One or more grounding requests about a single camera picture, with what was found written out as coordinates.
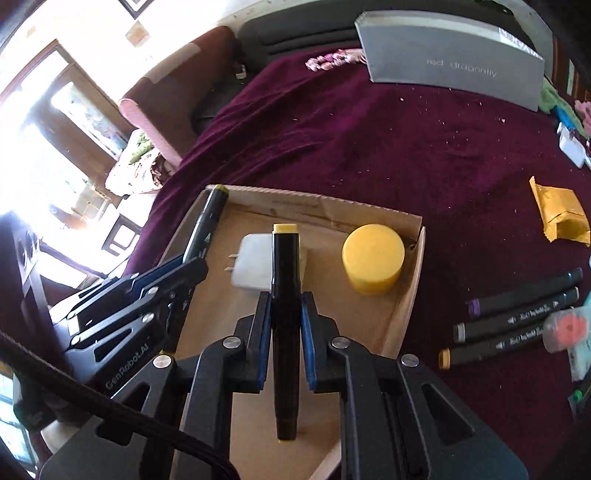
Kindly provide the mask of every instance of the cardboard box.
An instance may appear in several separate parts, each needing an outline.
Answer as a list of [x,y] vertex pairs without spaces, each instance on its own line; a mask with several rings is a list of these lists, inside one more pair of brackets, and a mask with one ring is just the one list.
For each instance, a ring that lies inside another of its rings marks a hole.
[[[242,237],[271,232],[274,223],[297,223],[308,248],[302,290],[314,293],[318,311],[335,319],[342,335],[370,351],[396,357],[413,309],[423,261],[421,217],[373,205],[311,193],[229,186],[229,200],[207,254],[209,274],[197,286],[178,343],[177,358],[201,353],[231,335],[236,321],[255,311],[258,293],[233,287],[230,254]],[[181,254],[208,192],[202,192],[175,233],[163,261]],[[387,295],[361,296],[353,290],[341,260],[349,233],[381,223],[402,237],[405,259],[395,288]],[[300,369],[300,411],[295,442],[279,443],[275,431],[272,361],[260,395],[235,394],[230,459],[244,480],[327,478],[340,461],[338,394],[315,395]]]

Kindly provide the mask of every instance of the blue object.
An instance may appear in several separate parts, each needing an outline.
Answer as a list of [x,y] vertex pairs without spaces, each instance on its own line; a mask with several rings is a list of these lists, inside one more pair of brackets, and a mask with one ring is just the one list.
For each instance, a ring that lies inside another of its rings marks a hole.
[[310,317],[305,302],[301,310],[301,343],[304,351],[304,366],[306,368],[306,380],[308,387],[314,391],[316,389],[316,357],[314,355],[314,342],[312,340],[312,328],[310,326]]
[[269,349],[271,346],[271,302],[267,302],[267,308],[265,309],[265,322],[262,326],[261,333],[261,352],[260,352],[260,364],[259,371],[256,377],[256,384],[259,390],[262,390],[265,386],[265,380],[267,380],[267,368],[269,364]]
[[142,292],[142,289],[151,283],[155,282],[159,278],[165,276],[167,273],[172,272],[175,268],[180,267],[183,265],[183,256],[178,255],[177,257],[171,258],[167,262],[163,263],[159,267],[153,268],[152,270],[148,270],[143,275],[139,276],[133,285],[131,291],[131,297],[133,300],[139,298],[139,294]]
[[555,106],[552,109],[552,111],[554,112],[556,117],[558,117],[558,120],[560,120],[566,128],[568,128],[569,130],[577,129],[577,126],[573,123],[569,115],[564,111],[562,107]]

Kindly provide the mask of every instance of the black marker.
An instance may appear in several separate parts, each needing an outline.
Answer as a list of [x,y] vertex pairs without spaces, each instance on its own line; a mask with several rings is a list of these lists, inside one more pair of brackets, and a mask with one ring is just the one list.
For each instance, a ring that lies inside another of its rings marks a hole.
[[469,300],[466,302],[468,312],[470,313],[470,318],[477,319],[479,317],[489,316],[492,313],[511,310],[519,305],[532,303],[572,288],[582,278],[583,270],[576,268],[557,277],[546,278],[539,282],[523,285],[516,290],[501,293],[493,297]]
[[203,211],[197,218],[193,233],[183,255],[183,263],[195,257],[205,258],[228,196],[228,189],[224,185],[216,185],[213,188],[209,197],[207,197]]
[[439,368],[447,370],[452,365],[476,362],[498,355],[499,353],[510,352],[530,343],[538,342],[542,339],[543,327],[544,322],[538,322],[483,342],[452,349],[446,348],[439,352]]
[[471,342],[488,335],[514,330],[524,325],[545,319],[550,313],[563,310],[575,304],[579,299],[579,289],[572,288],[552,298],[540,300],[511,312],[501,313],[494,317],[459,323],[453,326],[453,339],[456,343]]
[[300,236],[297,225],[273,226],[271,331],[275,420],[280,441],[295,440],[300,401]]

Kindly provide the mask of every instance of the gold packet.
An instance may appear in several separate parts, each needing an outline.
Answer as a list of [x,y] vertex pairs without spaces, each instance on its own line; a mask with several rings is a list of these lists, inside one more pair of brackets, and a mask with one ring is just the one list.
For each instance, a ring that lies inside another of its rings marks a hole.
[[531,191],[540,209],[544,235],[553,242],[557,238],[566,238],[591,245],[589,221],[579,199],[570,189],[544,187],[530,178]]

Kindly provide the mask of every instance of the picture frame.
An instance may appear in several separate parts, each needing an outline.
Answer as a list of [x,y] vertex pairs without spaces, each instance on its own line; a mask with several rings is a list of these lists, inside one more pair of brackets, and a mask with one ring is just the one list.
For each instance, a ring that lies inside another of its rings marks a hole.
[[119,0],[133,19],[137,19],[154,0]]

